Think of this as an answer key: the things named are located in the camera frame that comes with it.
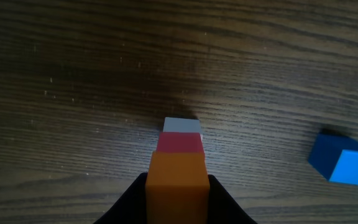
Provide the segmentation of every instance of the orange cube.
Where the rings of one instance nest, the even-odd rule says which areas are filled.
[[[205,224],[209,180],[202,153],[153,152],[146,180],[148,224]]]

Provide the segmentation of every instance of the cube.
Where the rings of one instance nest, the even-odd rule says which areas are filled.
[[[206,223],[209,180],[203,154],[153,152],[145,191],[148,224]]]
[[[309,163],[330,182],[358,185],[358,142],[354,139],[318,134]]]
[[[199,133],[201,140],[203,140],[203,131],[201,130],[200,121],[197,119],[166,117],[163,132]]]
[[[204,154],[199,133],[160,133],[157,152],[196,152]]]

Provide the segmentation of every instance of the wood grain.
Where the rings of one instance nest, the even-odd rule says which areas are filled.
[[[259,223],[358,223],[308,163],[358,140],[358,1],[0,1],[0,223],[92,223],[166,116]]]

